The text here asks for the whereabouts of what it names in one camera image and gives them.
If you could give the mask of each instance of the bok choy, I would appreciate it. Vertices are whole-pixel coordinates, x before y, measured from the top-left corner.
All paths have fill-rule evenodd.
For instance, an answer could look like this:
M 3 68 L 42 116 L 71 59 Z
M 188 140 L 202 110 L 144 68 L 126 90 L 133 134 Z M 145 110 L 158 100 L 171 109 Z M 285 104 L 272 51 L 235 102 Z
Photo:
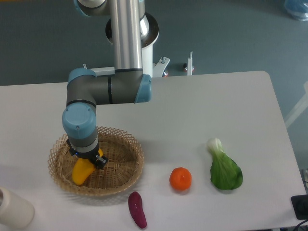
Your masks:
M 209 139 L 207 148 L 212 154 L 211 181 L 221 190 L 232 190 L 241 186 L 243 174 L 240 167 L 226 155 L 221 141 L 217 138 Z

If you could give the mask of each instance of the white stand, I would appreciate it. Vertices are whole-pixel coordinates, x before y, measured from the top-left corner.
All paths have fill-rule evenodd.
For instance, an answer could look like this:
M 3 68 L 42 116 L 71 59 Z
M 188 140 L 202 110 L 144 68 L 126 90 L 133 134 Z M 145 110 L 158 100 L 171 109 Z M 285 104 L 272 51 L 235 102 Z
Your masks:
M 193 75 L 193 52 L 191 51 L 190 55 L 189 55 L 189 58 L 187 60 L 187 75 L 188 76 L 192 76 Z
M 285 126 L 288 128 L 302 112 L 308 107 L 308 82 L 304 84 L 305 95 L 298 101 L 294 108 L 284 118 Z

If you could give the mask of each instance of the blue joint cap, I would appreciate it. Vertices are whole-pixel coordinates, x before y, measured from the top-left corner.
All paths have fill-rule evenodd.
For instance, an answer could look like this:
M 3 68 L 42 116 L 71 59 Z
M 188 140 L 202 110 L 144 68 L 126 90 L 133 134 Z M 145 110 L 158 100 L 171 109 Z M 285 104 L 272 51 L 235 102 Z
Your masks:
M 69 137 L 84 139 L 96 128 L 96 115 L 86 103 L 72 103 L 62 114 L 62 125 Z
M 79 5 L 78 5 L 78 0 L 74 0 L 74 5 L 75 5 L 75 8 L 76 8 L 76 10 L 77 10 L 77 12 L 78 12 L 79 14 L 81 14 L 82 16 L 90 17 L 89 15 L 86 15 L 86 14 L 81 10 L 81 8 L 80 8 Z
M 71 73 L 69 73 L 67 84 L 69 84 L 73 79 L 79 76 L 88 76 L 88 75 L 96 77 L 96 73 L 90 69 L 81 67 L 81 68 L 72 70 Z
M 149 102 L 152 98 L 151 76 L 143 74 L 142 80 L 136 95 L 135 103 Z

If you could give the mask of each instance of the black cable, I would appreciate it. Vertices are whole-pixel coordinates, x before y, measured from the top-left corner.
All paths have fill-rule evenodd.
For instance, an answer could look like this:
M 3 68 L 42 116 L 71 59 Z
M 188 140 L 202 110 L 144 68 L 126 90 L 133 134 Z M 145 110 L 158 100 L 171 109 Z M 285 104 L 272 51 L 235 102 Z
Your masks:
M 292 231 L 298 231 L 298 227 L 301 226 L 302 224 L 306 223 L 306 222 L 308 222 L 308 219 L 307 219 L 307 220 L 304 220 L 304 221 L 302 221 L 302 222 L 300 222 L 298 225 L 296 225 L 296 226 L 294 227 L 294 229 L 293 229 Z

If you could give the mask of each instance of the woven basket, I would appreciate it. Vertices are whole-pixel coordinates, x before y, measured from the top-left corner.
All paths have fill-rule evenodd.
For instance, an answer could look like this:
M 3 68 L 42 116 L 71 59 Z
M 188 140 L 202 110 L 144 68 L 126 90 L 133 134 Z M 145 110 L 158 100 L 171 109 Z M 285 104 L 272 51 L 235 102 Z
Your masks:
M 78 157 L 71 156 L 63 135 L 51 149 L 48 168 L 54 182 L 63 190 L 75 194 L 103 196 L 124 191 L 141 175 L 144 165 L 143 151 L 138 141 L 125 131 L 100 127 L 100 148 L 109 159 L 102 170 L 96 169 L 86 181 L 77 186 L 72 170 Z

